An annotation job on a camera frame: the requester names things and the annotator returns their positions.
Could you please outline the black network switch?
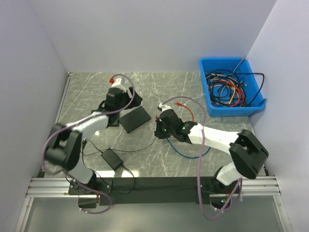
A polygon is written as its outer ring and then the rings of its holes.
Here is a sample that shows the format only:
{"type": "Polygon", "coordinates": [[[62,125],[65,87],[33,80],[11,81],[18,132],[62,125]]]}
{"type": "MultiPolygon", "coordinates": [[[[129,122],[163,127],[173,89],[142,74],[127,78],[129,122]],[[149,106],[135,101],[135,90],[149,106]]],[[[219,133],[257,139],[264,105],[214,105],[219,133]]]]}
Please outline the black network switch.
{"type": "MultiPolygon", "coordinates": [[[[105,113],[107,112],[106,110],[92,110],[91,113],[94,112],[99,112],[99,113],[105,113]]],[[[119,117],[120,113],[115,113],[115,114],[109,114],[107,115],[108,118],[108,126],[107,127],[118,127],[119,126],[119,117]]]]}
{"type": "Polygon", "coordinates": [[[131,133],[132,131],[150,120],[151,116],[142,106],[139,106],[130,113],[127,113],[126,115],[120,117],[119,123],[122,125],[122,127],[127,133],[131,133]]]}

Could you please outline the black power adapter with cord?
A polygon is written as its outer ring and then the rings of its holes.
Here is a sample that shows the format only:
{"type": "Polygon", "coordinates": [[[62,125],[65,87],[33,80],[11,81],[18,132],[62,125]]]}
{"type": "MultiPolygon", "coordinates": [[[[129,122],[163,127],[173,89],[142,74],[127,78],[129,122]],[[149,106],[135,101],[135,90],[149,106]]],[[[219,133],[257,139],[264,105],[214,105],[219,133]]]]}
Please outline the black power adapter with cord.
{"type": "Polygon", "coordinates": [[[96,151],[98,151],[100,153],[101,157],[106,161],[106,163],[114,171],[117,171],[120,167],[122,167],[125,171],[127,171],[129,174],[131,174],[131,176],[133,177],[133,186],[132,186],[132,189],[129,190],[128,192],[123,192],[123,191],[120,191],[116,188],[111,187],[113,190],[115,190],[116,192],[118,192],[122,195],[130,194],[136,187],[136,179],[135,179],[133,172],[130,171],[128,168],[126,168],[124,166],[124,162],[119,158],[119,156],[111,148],[107,148],[106,150],[102,151],[99,148],[97,148],[95,146],[95,144],[92,141],[90,141],[89,139],[84,139],[82,141],[82,149],[81,149],[82,159],[84,159],[84,156],[89,156],[89,154],[88,155],[84,154],[84,149],[86,147],[87,142],[91,143],[91,145],[96,149],[96,151]]]}

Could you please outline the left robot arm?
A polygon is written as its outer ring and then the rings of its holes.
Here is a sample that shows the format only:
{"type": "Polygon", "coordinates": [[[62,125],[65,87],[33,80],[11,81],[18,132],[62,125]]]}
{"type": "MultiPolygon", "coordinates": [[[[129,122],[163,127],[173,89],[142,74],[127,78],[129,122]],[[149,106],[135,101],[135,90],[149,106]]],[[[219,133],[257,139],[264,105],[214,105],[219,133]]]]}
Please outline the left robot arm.
{"type": "Polygon", "coordinates": [[[80,189],[86,194],[96,191],[96,174],[87,168],[80,156],[82,140],[98,130],[109,127],[124,109],[131,109],[141,105],[142,97],[133,87],[123,90],[111,87],[106,99],[91,115],[66,125],[55,124],[44,147],[43,160],[62,167],[69,176],[80,183],[80,189]]]}

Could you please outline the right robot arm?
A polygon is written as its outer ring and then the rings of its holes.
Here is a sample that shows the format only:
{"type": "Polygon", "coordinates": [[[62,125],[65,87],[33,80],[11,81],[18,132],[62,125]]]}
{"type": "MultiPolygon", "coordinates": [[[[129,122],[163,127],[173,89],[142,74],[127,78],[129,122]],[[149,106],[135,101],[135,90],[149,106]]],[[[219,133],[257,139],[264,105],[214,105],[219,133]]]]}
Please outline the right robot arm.
{"type": "Polygon", "coordinates": [[[256,136],[249,130],[240,132],[223,131],[202,126],[193,121],[183,122],[170,107],[159,107],[156,118],[155,137],[174,137],[179,142],[203,145],[225,152],[232,162],[215,173],[212,187],[218,193],[225,192],[238,179],[256,179],[269,153],[256,136]]]}

